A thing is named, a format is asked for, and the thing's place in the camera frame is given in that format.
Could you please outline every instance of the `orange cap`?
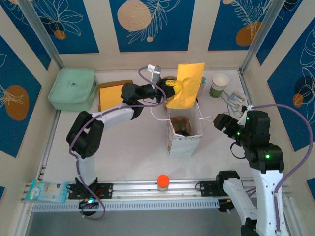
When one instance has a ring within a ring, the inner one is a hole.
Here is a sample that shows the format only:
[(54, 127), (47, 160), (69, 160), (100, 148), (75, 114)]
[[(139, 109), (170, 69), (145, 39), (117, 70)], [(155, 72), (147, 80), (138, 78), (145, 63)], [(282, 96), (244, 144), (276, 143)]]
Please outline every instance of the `orange cap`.
[(161, 188), (166, 188), (169, 185), (169, 177), (167, 175), (160, 175), (157, 178), (157, 184)]

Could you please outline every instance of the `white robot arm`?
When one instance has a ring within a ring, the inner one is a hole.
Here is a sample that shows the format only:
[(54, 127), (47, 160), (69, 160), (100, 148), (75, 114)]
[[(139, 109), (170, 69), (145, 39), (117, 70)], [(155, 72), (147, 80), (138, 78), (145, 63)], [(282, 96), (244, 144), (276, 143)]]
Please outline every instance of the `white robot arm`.
[[(126, 106), (126, 104), (122, 103), (118, 108)], [(96, 117), (103, 112), (95, 112), (92, 113), (92, 117)], [(115, 110), (113, 112), (107, 113), (99, 118), (97, 118), (97, 121), (102, 122), (103, 124), (103, 132), (106, 129), (109, 129), (115, 125), (118, 125), (122, 122), (132, 120), (134, 114), (134, 110), (132, 108), (122, 108), (119, 110)], [(87, 186), (90, 186), (93, 182), (96, 181), (96, 172), (95, 172), (95, 165), (94, 165), (94, 156), (91, 156), (89, 158), (84, 158), (81, 155), (79, 156), (79, 168), (81, 172), (81, 177), (84, 181), (84, 183)]]
[(276, 217), (280, 218), (281, 235), (287, 236), (284, 222), (281, 188), (278, 191), (279, 216), (274, 207), (274, 190), (283, 178), (283, 153), (277, 145), (269, 143), (270, 118), (262, 111), (249, 106), (237, 121), (226, 114), (218, 114), (214, 126), (223, 130), (236, 144), (242, 146), (249, 161), (256, 185), (257, 207), (252, 204), (236, 172), (223, 171), (216, 182), (231, 198), (243, 224), (242, 235), (276, 236)]

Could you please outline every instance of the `brown cardboard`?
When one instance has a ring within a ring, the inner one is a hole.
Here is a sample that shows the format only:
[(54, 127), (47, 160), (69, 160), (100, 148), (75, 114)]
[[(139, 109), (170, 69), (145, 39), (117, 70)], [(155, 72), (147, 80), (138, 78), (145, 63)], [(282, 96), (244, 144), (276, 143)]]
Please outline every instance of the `brown cardboard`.
[(172, 117), (171, 122), (174, 127), (175, 133), (181, 130), (180, 124), (184, 126), (184, 131), (186, 131), (189, 134), (191, 133), (191, 125), (190, 125), (188, 117), (183, 117), (183, 116)]
[[(119, 81), (111, 81), (106, 83), (101, 83), (98, 85), (98, 94), (101, 88), (107, 88), (111, 86), (123, 85), (124, 83), (133, 83), (132, 80), (119, 80)], [(98, 97), (98, 111), (100, 112), (100, 96)]]

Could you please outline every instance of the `paper cup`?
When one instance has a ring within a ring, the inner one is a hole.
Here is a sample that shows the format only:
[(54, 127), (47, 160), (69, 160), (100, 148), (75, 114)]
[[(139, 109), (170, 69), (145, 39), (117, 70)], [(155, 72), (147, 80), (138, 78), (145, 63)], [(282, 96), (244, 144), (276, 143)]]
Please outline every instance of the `paper cup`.
[(210, 96), (213, 98), (218, 98), (223, 93), (226, 88), (229, 79), (224, 74), (215, 74), (212, 78), (210, 87)]

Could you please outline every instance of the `small bottle with orange lid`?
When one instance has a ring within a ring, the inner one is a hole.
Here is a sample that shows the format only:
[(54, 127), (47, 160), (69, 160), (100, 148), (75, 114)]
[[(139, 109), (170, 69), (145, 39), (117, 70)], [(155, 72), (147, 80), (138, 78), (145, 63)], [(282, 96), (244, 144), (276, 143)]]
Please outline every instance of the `small bottle with orange lid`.
[(169, 177), (167, 175), (160, 175), (157, 178), (157, 188), (159, 191), (166, 191), (169, 186)]

